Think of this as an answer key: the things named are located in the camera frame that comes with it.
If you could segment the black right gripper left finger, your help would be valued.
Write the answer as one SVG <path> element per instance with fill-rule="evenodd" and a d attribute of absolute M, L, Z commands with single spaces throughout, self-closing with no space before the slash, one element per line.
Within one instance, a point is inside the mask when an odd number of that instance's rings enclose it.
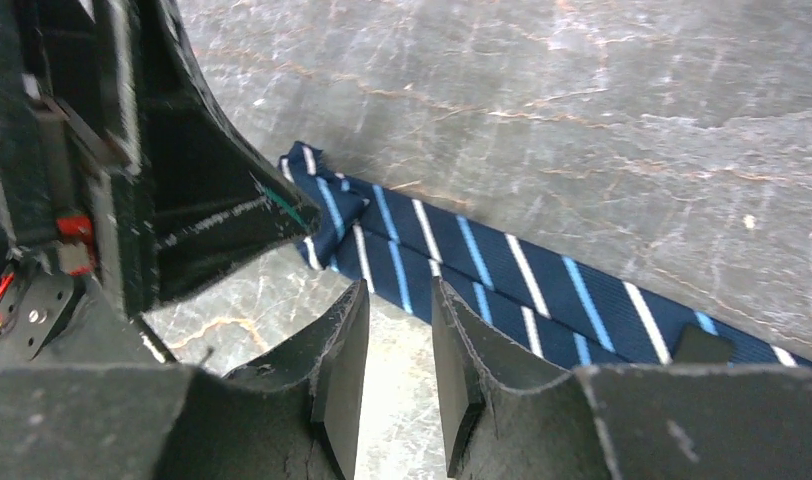
<path fill-rule="evenodd" d="M 230 408 L 237 441 L 231 473 L 354 477 L 369 330 L 369 286 L 359 280 L 318 319 L 226 375 L 248 391 Z"/>

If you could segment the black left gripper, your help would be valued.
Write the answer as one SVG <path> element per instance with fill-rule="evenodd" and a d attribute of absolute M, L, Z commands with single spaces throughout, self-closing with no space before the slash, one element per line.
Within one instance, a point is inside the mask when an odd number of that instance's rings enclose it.
<path fill-rule="evenodd" d="M 142 144 L 151 163 L 156 306 L 191 298 L 268 250 L 321 226 L 321 210 L 223 112 L 194 57 L 178 5 L 140 1 Z M 116 310 L 95 277 L 81 118 L 27 92 L 23 19 L 0 1 L 0 368 L 170 364 L 142 320 Z"/>

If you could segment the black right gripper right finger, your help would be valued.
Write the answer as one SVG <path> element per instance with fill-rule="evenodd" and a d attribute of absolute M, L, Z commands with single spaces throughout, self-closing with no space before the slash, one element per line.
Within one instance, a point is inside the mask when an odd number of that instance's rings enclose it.
<path fill-rule="evenodd" d="M 433 279 L 432 343 L 446 471 L 454 479 L 572 479 L 578 461 L 564 370 L 484 322 Z"/>

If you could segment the navy striped tie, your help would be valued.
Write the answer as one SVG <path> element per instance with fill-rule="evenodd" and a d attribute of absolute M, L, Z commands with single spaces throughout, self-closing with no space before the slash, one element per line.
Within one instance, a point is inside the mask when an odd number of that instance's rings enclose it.
<path fill-rule="evenodd" d="M 807 360 L 709 315 L 512 234 L 330 170 L 296 142 L 280 172 L 317 201 L 308 265 L 362 279 L 370 292 L 429 321 L 434 278 L 477 315 L 564 368 L 600 363 L 780 364 Z"/>

